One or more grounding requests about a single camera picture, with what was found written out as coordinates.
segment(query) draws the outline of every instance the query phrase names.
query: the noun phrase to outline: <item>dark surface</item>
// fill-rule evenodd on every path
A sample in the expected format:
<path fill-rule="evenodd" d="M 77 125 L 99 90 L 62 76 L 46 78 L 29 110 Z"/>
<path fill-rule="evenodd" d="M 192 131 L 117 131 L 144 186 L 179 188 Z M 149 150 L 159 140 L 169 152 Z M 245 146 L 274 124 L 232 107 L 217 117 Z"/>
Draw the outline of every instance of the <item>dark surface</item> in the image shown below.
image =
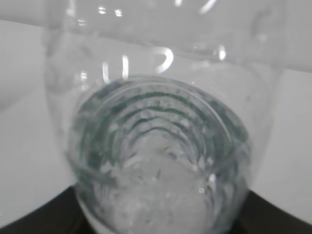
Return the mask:
<path fill-rule="evenodd" d="M 95 234 L 77 203 L 72 188 L 0 234 Z M 250 192 L 230 234 L 312 234 L 312 226 L 281 211 Z"/>

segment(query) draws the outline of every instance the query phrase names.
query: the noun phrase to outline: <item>black base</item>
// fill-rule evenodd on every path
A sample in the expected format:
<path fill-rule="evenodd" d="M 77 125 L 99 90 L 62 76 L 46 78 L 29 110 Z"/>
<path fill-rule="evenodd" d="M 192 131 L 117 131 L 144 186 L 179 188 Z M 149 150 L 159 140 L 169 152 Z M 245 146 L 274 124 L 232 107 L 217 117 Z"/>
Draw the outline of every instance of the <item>black base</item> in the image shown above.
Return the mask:
<path fill-rule="evenodd" d="M 77 203 L 73 188 L 0 234 L 95 234 Z M 312 234 L 312 226 L 250 192 L 230 234 Z"/>

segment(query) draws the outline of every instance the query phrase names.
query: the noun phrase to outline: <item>white background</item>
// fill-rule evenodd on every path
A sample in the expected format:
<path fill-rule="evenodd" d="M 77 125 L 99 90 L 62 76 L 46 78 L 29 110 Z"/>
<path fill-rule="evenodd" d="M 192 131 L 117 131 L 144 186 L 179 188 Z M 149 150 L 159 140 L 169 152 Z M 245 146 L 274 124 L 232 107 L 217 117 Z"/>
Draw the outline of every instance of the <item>white background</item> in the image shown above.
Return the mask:
<path fill-rule="evenodd" d="M 288 66 L 312 71 L 312 1 L 289 1 Z M 41 24 L 40 0 L 0 0 L 0 19 Z M 71 183 L 42 89 L 41 28 L 0 21 L 0 227 Z M 312 74 L 287 70 L 254 190 L 312 224 Z"/>

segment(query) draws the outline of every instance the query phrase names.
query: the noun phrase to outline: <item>white wall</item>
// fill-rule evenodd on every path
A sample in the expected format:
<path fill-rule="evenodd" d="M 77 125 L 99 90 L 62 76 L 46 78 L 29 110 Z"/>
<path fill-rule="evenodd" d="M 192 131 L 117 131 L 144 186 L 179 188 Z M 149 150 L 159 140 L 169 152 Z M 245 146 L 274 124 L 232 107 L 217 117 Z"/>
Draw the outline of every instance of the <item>white wall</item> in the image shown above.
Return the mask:
<path fill-rule="evenodd" d="M 0 0 L 0 20 L 40 25 L 45 0 Z M 288 1 L 288 67 L 312 72 L 312 0 Z"/>

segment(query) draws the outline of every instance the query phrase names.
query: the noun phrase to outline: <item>clear plastic bottle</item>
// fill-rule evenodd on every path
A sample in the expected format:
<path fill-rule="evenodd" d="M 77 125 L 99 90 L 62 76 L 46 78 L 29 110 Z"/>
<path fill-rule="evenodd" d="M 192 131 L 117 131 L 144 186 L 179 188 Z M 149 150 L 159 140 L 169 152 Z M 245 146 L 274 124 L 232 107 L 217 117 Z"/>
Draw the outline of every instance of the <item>clear plastic bottle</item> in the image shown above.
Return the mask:
<path fill-rule="evenodd" d="M 231 228 L 270 133 L 284 5 L 47 1 L 47 99 L 99 234 Z"/>

